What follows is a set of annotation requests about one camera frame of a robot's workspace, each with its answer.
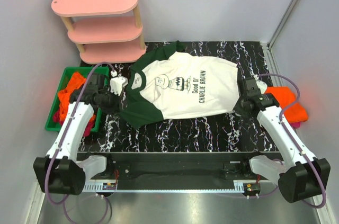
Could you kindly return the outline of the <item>white and green t-shirt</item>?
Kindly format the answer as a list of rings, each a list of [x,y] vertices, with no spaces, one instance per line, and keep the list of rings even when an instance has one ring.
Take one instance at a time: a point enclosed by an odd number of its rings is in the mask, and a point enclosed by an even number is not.
[[[235,63],[193,56],[179,41],[142,55],[130,76],[119,116],[135,129],[167,119],[232,113],[239,99]]]

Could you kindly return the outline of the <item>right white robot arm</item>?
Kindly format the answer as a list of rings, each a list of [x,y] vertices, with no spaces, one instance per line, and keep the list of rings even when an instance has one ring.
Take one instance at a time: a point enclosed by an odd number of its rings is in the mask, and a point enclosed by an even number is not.
[[[285,118],[286,109],[280,107],[271,93],[265,93],[258,76],[240,79],[237,84],[236,114],[256,118],[273,139],[283,160],[283,164],[279,164],[265,155],[256,154],[247,160],[246,168],[276,185],[287,202],[306,202],[308,198],[320,195],[321,203],[312,207],[323,208],[327,203],[329,162],[317,158],[305,146]]]

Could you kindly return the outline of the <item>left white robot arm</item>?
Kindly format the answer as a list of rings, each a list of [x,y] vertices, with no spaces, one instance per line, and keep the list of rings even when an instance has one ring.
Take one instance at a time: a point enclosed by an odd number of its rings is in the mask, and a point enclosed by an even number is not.
[[[123,76],[113,76],[107,86],[93,85],[86,80],[71,94],[66,119],[55,142],[45,157],[37,157],[33,163],[42,192],[79,195],[88,180],[107,170],[108,161],[104,156],[89,156],[78,162],[78,147],[95,109],[116,112],[127,84]]]

